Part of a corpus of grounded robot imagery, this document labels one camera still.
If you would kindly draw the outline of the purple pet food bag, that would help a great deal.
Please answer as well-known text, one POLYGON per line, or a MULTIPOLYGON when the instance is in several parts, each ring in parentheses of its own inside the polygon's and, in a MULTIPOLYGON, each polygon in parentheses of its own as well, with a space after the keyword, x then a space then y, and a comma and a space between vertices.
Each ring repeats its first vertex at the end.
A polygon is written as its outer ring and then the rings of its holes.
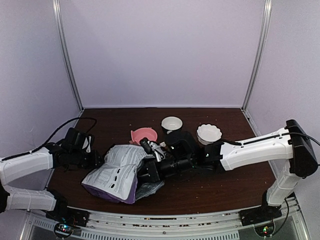
POLYGON ((106 153, 104 164, 88 173, 81 185, 91 195, 109 202, 134 204, 165 185, 164 181, 159 181, 138 186, 137 171, 142 168, 144 158, 151 156, 141 146, 115 145, 106 153))

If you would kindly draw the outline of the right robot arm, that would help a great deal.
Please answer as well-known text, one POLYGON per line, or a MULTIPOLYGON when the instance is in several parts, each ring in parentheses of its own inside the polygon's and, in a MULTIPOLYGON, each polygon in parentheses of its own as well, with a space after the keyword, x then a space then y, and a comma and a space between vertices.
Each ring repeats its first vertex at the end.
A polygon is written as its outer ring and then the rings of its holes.
POLYGON ((156 142, 143 138, 140 145, 152 158, 145 158, 137 171, 141 183, 156 183, 189 169, 226 172, 247 165, 285 160, 273 185, 265 191, 256 210, 259 220, 268 220, 293 191, 301 179, 314 174, 319 167, 312 143, 316 140, 305 133, 294 119, 286 126, 259 137, 230 141, 217 140, 199 146, 188 131, 168 130, 166 150, 156 142))

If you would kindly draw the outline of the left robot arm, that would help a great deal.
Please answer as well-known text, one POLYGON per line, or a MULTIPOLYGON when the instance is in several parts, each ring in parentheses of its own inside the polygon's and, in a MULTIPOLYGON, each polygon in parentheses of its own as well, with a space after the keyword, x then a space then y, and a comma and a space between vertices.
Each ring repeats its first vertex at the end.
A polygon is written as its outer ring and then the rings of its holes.
POLYGON ((42 210, 52 212, 61 222, 72 218, 68 201, 52 190, 30 190, 12 187, 17 179, 44 170, 76 166, 80 169, 97 169, 104 160, 92 148, 94 136, 69 128, 57 143, 48 142, 37 149, 0 160, 0 211, 42 210))

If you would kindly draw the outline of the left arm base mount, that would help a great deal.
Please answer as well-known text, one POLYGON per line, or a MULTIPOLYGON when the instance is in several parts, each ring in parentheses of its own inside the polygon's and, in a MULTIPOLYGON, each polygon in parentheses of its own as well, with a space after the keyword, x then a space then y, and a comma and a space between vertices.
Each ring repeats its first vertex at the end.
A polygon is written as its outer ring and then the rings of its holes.
POLYGON ((53 227, 53 233, 59 240, 65 240, 73 234, 74 230, 87 226, 90 216, 88 211, 69 207, 67 199, 55 190, 48 192, 53 195, 56 203, 52 211, 44 212, 48 219, 57 222, 53 227))

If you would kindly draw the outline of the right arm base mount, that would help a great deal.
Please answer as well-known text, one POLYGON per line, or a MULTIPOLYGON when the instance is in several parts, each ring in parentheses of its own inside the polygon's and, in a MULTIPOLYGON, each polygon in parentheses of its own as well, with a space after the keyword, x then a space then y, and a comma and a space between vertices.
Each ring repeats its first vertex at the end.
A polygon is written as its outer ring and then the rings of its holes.
POLYGON ((274 220, 282 216, 281 206, 269 206, 263 200, 260 206, 241 210, 239 218, 241 225, 253 225, 255 233, 262 238, 269 238, 275 232, 276 227, 274 220))

